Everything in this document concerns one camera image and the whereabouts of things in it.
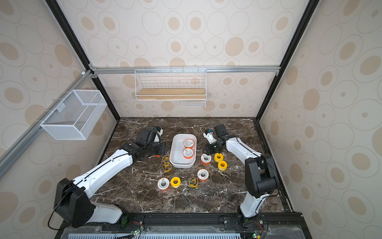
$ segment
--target wire basket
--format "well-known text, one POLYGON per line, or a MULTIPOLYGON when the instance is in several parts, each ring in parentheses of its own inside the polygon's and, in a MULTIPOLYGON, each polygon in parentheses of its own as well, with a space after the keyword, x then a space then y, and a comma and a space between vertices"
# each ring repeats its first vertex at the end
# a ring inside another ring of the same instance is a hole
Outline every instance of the wire basket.
POLYGON ((98 90, 72 90, 40 126, 56 140, 86 140, 107 103, 98 90))
POLYGON ((135 70, 135 97, 139 101, 177 101, 205 106, 207 70, 199 67, 135 70))

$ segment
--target tape roll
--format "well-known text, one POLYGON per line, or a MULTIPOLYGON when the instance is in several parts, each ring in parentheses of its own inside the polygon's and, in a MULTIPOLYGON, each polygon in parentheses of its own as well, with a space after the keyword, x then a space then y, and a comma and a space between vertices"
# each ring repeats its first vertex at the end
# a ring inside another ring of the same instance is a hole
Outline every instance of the tape roll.
POLYGON ((197 172, 197 178, 199 178, 200 181, 204 182, 208 179, 209 173, 206 169, 201 169, 197 172))
POLYGON ((218 169, 221 170, 221 171, 226 170, 226 169, 227 169, 227 166, 228 166, 227 162, 226 162, 226 161, 223 161, 223 160, 220 161, 220 162, 217 164, 218 169))
POLYGON ((211 155, 202 154, 200 159, 202 160, 202 164, 208 165, 211 163, 212 157, 211 157, 211 155))
POLYGON ((193 152, 192 149, 187 148, 187 149, 183 150, 183 156, 184 156, 186 159, 190 159, 190 158, 192 158, 192 156, 194 156, 194 152, 193 152))
POLYGON ((193 188, 196 188, 199 184, 199 181, 197 178, 195 177, 192 177, 190 178, 190 180, 188 181, 188 184, 190 185, 190 187, 193 187, 193 188))
POLYGON ((172 165, 170 164, 170 163, 165 163, 165 164, 163 164, 163 170, 165 171, 165 172, 170 172, 171 171, 171 169, 172 169, 172 165))
POLYGON ((184 145, 186 148, 193 148, 195 145, 195 142, 192 139, 186 139, 184 142, 184 145))
POLYGON ((215 162, 220 162, 223 160, 223 158, 224 158, 224 155, 221 153, 216 153, 214 156, 215 162))
POLYGON ((163 177, 163 178, 158 180, 159 190, 167 191, 169 187, 170 187, 170 181, 167 178, 163 177))
POLYGON ((162 162, 163 162, 163 163, 169 163, 169 162, 170 162, 170 156, 169 156, 169 155, 165 155, 165 156, 163 156, 163 158, 162 158, 162 162))
POLYGON ((177 187, 179 187, 179 186, 180 186, 180 178, 179 178, 179 177, 173 177, 173 178, 171 179, 171 186, 172 186, 173 188, 177 188, 177 187))

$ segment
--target wooden shelf board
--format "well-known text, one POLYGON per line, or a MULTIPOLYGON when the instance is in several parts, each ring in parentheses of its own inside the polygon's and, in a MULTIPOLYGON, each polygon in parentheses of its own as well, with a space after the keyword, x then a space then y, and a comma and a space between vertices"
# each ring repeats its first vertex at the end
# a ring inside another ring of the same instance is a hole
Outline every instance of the wooden shelf board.
POLYGON ((142 89, 139 100, 206 99, 204 89, 142 89))

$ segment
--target vent grille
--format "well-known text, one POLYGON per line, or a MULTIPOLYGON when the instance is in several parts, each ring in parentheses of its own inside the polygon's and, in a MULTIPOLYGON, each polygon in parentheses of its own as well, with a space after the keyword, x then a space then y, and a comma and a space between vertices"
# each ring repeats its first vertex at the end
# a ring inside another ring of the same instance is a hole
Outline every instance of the vent grille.
MULTIPOLYGON (((117 239, 129 234, 120 233, 71 233, 68 239, 117 239)), ((140 239, 240 239, 239 233, 171 233, 171 234, 145 234, 140 239)))

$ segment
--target white mesh basket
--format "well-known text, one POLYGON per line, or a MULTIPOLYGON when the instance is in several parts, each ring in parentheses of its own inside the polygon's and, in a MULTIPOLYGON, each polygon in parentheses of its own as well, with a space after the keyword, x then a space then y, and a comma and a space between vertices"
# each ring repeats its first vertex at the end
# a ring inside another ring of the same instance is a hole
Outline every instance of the white mesh basket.
POLYGON ((56 140, 86 140, 107 103, 98 90, 72 90, 40 126, 56 140))

